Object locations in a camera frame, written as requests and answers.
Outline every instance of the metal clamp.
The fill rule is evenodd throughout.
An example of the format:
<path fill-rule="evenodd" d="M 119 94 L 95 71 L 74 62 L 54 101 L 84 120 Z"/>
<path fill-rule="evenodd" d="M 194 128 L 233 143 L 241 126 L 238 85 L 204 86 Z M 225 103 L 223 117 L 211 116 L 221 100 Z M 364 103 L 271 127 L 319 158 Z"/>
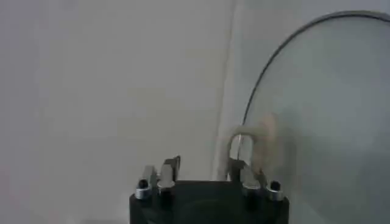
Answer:
<path fill-rule="evenodd" d="M 153 182 L 156 176 L 154 166 L 145 166 L 142 177 L 138 181 L 135 189 L 135 198 L 145 200 L 152 195 Z"/>
<path fill-rule="evenodd" d="M 161 167 L 160 181 L 157 182 L 158 191 L 161 194 L 162 192 L 170 191 L 173 186 L 175 186 L 175 182 L 173 181 L 172 166 L 163 164 Z"/>
<path fill-rule="evenodd" d="M 271 201 L 282 201 L 285 197 L 278 181 L 271 181 L 266 187 L 266 192 L 267 198 Z"/>
<path fill-rule="evenodd" d="M 248 165 L 244 166 L 240 172 L 240 180 L 243 184 L 243 194 L 247 196 L 250 192 L 259 192 L 261 185 L 253 175 Z"/>

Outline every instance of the white wall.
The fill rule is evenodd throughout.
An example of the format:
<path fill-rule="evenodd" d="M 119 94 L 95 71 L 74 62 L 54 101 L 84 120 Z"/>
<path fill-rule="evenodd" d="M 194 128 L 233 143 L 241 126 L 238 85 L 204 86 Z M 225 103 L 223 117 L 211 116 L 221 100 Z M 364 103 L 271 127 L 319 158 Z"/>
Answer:
<path fill-rule="evenodd" d="M 0 2 L 0 222 L 126 223 L 146 164 L 210 176 L 232 0 Z"/>

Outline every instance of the black base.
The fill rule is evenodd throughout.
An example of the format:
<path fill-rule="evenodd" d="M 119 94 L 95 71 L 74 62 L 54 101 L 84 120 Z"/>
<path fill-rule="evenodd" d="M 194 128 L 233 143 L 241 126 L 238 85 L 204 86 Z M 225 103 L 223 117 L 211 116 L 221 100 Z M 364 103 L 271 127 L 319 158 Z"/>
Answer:
<path fill-rule="evenodd" d="M 177 181 L 171 194 L 156 189 L 146 201 L 130 197 L 131 224 L 287 224 L 289 201 L 244 197 L 237 182 Z"/>

